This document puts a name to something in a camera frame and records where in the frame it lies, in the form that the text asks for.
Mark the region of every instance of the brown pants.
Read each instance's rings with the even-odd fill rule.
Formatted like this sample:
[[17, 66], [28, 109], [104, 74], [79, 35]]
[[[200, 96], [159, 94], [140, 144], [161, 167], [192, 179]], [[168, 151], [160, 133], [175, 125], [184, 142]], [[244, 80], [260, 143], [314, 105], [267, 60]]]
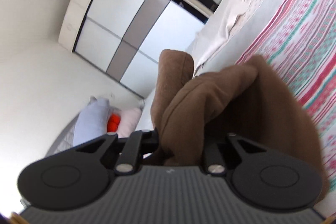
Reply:
[[161, 53], [151, 109], [160, 147], [147, 164], [197, 165], [204, 135], [234, 132], [314, 166], [323, 179], [319, 200], [326, 195], [318, 132], [261, 56], [196, 78], [193, 69], [189, 54]]

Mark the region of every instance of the black round pad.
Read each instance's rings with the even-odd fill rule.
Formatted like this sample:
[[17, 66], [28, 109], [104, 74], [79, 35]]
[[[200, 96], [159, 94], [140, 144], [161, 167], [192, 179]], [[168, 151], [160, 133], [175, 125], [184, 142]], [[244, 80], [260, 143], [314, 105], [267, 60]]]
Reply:
[[20, 174], [21, 195], [45, 210], [70, 210], [100, 197], [109, 183], [107, 170], [89, 153], [60, 153], [37, 161]]
[[322, 180], [307, 163], [278, 153], [250, 154], [235, 169], [232, 184], [251, 203], [272, 210], [296, 210], [319, 196]]
[[261, 180], [273, 187], [287, 188], [299, 180], [299, 174], [287, 166], [269, 166], [260, 172]]

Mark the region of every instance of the pink pillow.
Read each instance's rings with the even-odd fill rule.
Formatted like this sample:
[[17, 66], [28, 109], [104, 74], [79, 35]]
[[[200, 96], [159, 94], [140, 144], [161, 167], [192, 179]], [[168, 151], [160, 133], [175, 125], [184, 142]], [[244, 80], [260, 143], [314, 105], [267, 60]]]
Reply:
[[140, 120], [141, 113], [142, 111], [139, 108], [120, 111], [120, 123], [117, 129], [119, 138], [128, 138], [131, 133], [135, 131]]

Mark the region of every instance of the metal bolt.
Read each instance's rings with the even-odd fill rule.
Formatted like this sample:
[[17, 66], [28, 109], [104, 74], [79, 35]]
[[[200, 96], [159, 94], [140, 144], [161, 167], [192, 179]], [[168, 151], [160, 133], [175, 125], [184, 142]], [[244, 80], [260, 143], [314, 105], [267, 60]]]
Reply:
[[208, 171], [212, 174], [221, 174], [225, 171], [223, 165], [213, 164], [208, 167]]
[[133, 166], [130, 164], [119, 164], [115, 169], [120, 173], [128, 173], [133, 170]]

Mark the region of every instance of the patterned bedspread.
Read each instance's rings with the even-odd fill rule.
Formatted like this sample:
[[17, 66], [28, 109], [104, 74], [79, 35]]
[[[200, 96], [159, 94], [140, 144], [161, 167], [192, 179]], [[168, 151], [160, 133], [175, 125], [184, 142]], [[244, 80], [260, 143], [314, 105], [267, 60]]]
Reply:
[[336, 191], [336, 0], [284, 0], [237, 63], [262, 54], [319, 129]]

